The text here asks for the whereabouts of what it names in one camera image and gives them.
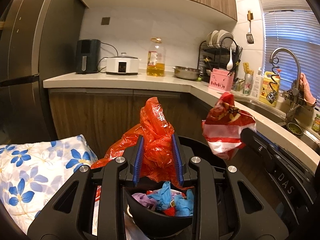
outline red plastic bag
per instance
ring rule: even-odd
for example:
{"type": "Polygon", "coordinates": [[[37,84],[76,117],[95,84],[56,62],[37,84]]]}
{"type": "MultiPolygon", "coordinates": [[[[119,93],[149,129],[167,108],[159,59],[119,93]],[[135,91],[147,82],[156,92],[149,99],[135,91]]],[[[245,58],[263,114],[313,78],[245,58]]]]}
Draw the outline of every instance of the red plastic bag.
{"type": "MultiPolygon", "coordinates": [[[[96,161],[91,168],[105,166],[116,157],[122,156],[127,147],[136,145],[139,135],[144,137],[144,156],[140,177],[147,176],[156,182],[171,181],[178,186],[176,172],[172,161],[171,135],[172,125],[166,121],[163,109],[156,97],[149,98],[140,111],[140,123],[127,131],[122,138],[114,143],[104,158],[96,161]]],[[[100,197],[97,191],[96,200],[100,197]]]]}
{"type": "Polygon", "coordinates": [[[202,122],[203,136],[213,152],[222,159],[230,160],[245,144],[240,139],[244,128],[256,130],[254,117],[235,107],[233,94],[223,93],[207,119],[202,122]]]}

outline white spoon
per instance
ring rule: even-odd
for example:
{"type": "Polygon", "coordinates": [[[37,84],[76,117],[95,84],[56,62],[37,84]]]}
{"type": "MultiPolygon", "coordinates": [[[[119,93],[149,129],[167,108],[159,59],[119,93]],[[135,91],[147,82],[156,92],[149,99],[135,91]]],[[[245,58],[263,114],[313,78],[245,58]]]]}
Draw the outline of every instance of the white spoon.
{"type": "Polygon", "coordinates": [[[227,64],[227,70],[231,70],[232,69],[232,67],[233,67],[233,62],[232,62],[232,49],[230,48],[230,60],[229,60],[229,62],[228,62],[228,64],[227,64]]]}

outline pink towel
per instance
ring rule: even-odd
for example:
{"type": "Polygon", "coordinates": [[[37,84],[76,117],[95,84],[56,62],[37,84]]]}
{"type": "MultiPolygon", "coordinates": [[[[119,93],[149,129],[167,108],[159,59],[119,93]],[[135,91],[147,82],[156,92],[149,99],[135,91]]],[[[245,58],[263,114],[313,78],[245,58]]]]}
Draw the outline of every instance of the pink towel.
{"type": "Polygon", "coordinates": [[[304,100],[309,106],[313,106],[316,102],[316,99],[313,97],[310,91],[310,86],[307,80],[307,77],[304,73],[300,74],[300,90],[303,90],[304,100]]]}

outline pillow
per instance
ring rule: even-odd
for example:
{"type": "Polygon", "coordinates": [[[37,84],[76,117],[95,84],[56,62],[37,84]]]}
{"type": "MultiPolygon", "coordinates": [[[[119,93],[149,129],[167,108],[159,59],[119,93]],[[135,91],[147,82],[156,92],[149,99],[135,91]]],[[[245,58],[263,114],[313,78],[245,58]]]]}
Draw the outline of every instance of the pillow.
{"type": "Polygon", "coordinates": [[[83,135],[0,146],[0,199],[27,233],[40,210],[81,166],[97,161],[83,135]]]}

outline glass jar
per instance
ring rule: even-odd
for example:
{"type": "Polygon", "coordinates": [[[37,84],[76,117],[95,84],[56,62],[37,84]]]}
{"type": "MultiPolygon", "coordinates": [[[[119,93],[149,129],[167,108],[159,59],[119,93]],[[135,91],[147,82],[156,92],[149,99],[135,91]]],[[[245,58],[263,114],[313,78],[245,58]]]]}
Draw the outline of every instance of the glass jar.
{"type": "Polygon", "coordinates": [[[312,124],[312,129],[316,132],[319,132],[320,130],[320,114],[317,114],[314,121],[313,121],[313,124],[312,124]]]}
{"type": "Polygon", "coordinates": [[[147,75],[164,76],[165,47],[160,38],[152,38],[148,53],[147,75]]]}

